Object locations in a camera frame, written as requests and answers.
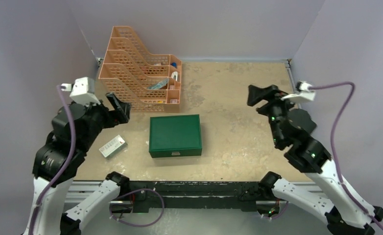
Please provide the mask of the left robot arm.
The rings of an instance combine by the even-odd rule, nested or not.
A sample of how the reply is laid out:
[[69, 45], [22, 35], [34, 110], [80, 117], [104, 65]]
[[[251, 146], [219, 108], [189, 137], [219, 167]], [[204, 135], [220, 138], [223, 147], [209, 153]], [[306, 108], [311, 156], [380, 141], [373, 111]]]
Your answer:
[[107, 99], [88, 105], [64, 104], [52, 119], [53, 130], [35, 156], [33, 165], [34, 194], [27, 235], [79, 235], [94, 215], [110, 200], [129, 196], [129, 179], [109, 173], [102, 185], [74, 208], [64, 211], [68, 190], [87, 152], [103, 129], [126, 124], [131, 105], [114, 93]]

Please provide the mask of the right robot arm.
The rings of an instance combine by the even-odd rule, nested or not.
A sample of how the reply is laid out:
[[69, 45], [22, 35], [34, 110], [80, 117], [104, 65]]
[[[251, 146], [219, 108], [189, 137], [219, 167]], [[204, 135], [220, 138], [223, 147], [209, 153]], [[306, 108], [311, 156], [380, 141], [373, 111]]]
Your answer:
[[366, 202], [343, 177], [336, 157], [312, 137], [316, 123], [295, 104], [313, 101], [315, 89], [306, 82], [299, 82], [296, 89], [297, 93], [288, 94], [276, 85], [265, 88], [250, 85], [247, 105], [265, 101], [257, 112], [268, 118], [275, 148], [283, 150], [288, 162], [313, 180], [323, 195], [268, 172], [259, 182], [260, 196], [293, 203], [325, 223], [334, 235], [373, 235], [371, 224], [380, 224], [383, 208]]

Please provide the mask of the green jewelry box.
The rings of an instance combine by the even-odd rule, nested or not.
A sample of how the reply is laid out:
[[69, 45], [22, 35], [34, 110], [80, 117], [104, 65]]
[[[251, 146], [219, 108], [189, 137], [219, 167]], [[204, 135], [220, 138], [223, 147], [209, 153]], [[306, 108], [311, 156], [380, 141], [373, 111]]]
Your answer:
[[202, 148], [198, 114], [150, 118], [148, 151], [152, 158], [201, 156]]

